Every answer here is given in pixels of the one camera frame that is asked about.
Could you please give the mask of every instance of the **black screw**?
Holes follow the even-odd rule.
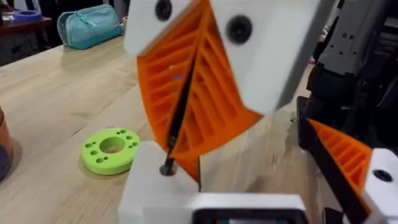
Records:
[[[249,40],[252,24],[246,16],[235,16],[227,25],[227,36],[235,44],[244,44]]]
[[[170,0],[158,0],[155,7],[155,14],[158,20],[167,21],[172,14],[172,3]]]
[[[384,170],[374,170],[373,174],[380,180],[385,182],[392,182],[391,175]]]

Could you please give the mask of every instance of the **orange fin structure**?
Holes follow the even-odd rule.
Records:
[[[137,58],[139,83],[156,141],[167,138],[184,84],[191,75],[187,105],[171,156],[195,179],[198,158],[256,123],[246,109],[208,1],[202,1],[144,56]]]
[[[332,156],[345,179],[356,192],[357,197],[361,199],[372,149],[327,125],[311,119],[309,122],[315,128],[319,140]]]

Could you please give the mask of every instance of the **wooden tabletop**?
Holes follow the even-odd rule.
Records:
[[[100,176],[81,163],[91,134],[124,127],[143,140],[146,120],[136,63],[123,37],[89,50],[61,47],[0,68],[0,105],[14,161],[0,183],[0,223],[117,223],[127,173]],[[304,91],[306,79],[300,84]],[[319,174],[297,145],[294,104],[201,158],[204,191],[300,194],[319,223]]]

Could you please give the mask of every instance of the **display screen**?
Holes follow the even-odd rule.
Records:
[[[202,208],[192,216],[193,224],[307,224],[297,209]]]
[[[245,219],[229,219],[218,220],[217,224],[286,224],[285,221],[274,220],[245,220]]]

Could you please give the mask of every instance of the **green disc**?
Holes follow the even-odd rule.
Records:
[[[82,145],[81,158],[96,174],[120,174],[130,169],[139,141],[138,135],[124,128],[98,131]]]

